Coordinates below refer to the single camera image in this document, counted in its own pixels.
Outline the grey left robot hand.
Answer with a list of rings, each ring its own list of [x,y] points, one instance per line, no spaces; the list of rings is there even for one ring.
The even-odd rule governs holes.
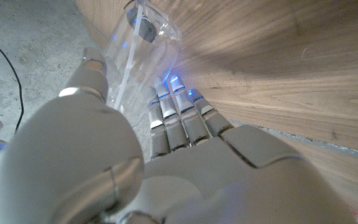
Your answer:
[[[354,223],[296,149],[218,113],[205,142],[144,162],[129,122],[108,107],[93,48],[60,94],[0,151],[0,223]]]

